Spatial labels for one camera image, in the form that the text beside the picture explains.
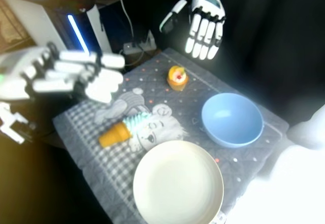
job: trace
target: gray tablecloth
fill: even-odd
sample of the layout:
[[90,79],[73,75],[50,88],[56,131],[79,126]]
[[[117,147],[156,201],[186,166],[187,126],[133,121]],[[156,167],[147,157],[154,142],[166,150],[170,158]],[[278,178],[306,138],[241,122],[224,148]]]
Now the gray tablecloth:
[[[182,92],[171,90],[166,82],[168,70],[174,65],[185,67],[190,77]],[[218,162],[225,190],[221,212],[213,223],[224,223],[226,215],[287,131],[288,124],[259,106],[265,126],[256,142],[238,149],[218,146],[205,134],[200,113],[209,97],[222,92],[238,93],[210,72],[167,49],[127,73],[111,104],[83,101],[57,116],[54,125],[114,224],[145,223],[133,197],[136,167],[154,145],[176,139],[200,145]],[[142,111],[153,114],[146,130],[128,141],[101,148],[98,137],[112,124]]]

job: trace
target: checkered pattern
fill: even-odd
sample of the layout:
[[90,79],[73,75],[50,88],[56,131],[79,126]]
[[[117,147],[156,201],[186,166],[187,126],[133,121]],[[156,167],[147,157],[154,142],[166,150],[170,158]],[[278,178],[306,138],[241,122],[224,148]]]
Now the checkered pattern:
[[[171,90],[166,83],[168,69],[174,65],[185,67],[190,77],[183,92]],[[150,111],[154,105],[161,103],[172,108],[173,116],[187,131],[184,140],[197,143],[216,159],[223,175],[225,192],[222,211],[212,223],[224,223],[225,214],[233,208],[251,179],[264,165],[276,143],[285,134],[287,123],[265,108],[259,107],[265,120],[265,128],[257,142],[239,149],[227,149],[216,145],[207,137],[202,127],[200,119],[202,105],[216,93],[238,92],[171,49],[126,74],[124,83],[114,98],[118,98],[126,91],[132,91],[133,88],[143,90],[145,106]],[[135,215],[139,218],[133,223],[143,223],[135,206],[132,183],[136,167],[146,151],[131,152],[127,142],[104,149],[100,146],[98,137],[122,118],[121,115],[119,118],[105,120],[100,125],[94,123],[96,112],[109,107],[110,105],[84,101],[65,112],[64,116],[56,118],[54,122],[57,128],[60,123],[67,123],[69,128],[73,128],[73,132],[70,132],[61,126],[58,132],[77,165],[81,169],[89,165],[99,166],[104,173],[101,177],[105,179],[105,182],[100,184],[101,188],[111,191],[112,187],[122,199],[124,205],[119,205],[118,208],[128,213],[123,217],[118,216],[121,212],[109,212],[116,200],[100,201],[111,219],[114,221],[122,218],[124,223],[131,223],[128,220]],[[72,139],[71,133],[76,134],[81,142]],[[85,178],[90,183],[93,181],[93,176],[85,175]],[[92,187],[92,190],[98,198],[100,196],[98,187],[96,189]]]

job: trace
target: toy ice cream cone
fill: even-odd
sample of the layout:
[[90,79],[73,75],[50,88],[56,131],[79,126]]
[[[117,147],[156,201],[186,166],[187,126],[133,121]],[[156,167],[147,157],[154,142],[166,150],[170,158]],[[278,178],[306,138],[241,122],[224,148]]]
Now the toy ice cream cone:
[[171,67],[168,72],[167,82],[173,90],[182,91],[188,82],[185,69],[179,66]]
[[108,147],[131,138],[141,128],[141,123],[149,116],[149,113],[142,112],[135,116],[127,117],[113,125],[106,133],[99,137],[101,146]]

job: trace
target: blue light strip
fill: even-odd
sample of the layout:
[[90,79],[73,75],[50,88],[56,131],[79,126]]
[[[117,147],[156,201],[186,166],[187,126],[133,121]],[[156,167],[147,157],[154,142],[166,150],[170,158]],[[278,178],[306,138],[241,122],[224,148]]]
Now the blue light strip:
[[73,30],[75,31],[75,33],[77,35],[77,38],[78,38],[78,40],[79,40],[79,42],[80,42],[80,44],[82,46],[82,49],[84,50],[85,53],[89,54],[89,50],[88,50],[88,48],[86,46],[85,41],[82,38],[82,35],[81,35],[81,33],[80,33],[79,29],[78,29],[78,26],[77,26],[77,24],[76,24],[73,16],[72,15],[68,15],[68,19],[69,19],[69,22],[70,22]]

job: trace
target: white plate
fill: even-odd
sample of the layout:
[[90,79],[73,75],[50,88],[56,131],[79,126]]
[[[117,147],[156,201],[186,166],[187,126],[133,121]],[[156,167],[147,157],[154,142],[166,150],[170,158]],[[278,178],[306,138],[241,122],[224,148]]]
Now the white plate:
[[169,141],[142,158],[133,192],[149,224],[208,224],[221,208],[223,180],[215,160],[203,148]]

